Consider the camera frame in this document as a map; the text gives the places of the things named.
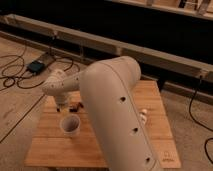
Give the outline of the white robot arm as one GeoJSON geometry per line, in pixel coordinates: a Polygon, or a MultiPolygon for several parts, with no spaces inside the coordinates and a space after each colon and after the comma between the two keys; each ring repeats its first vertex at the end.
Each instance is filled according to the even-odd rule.
{"type": "Polygon", "coordinates": [[[42,90],[58,106],[68,103],[70,92],[80,93],[110,171],[163,171],[132,97],[140,77],[138,62],[121,56],[94,62],[71,76],[56,69],[42,90]]]}

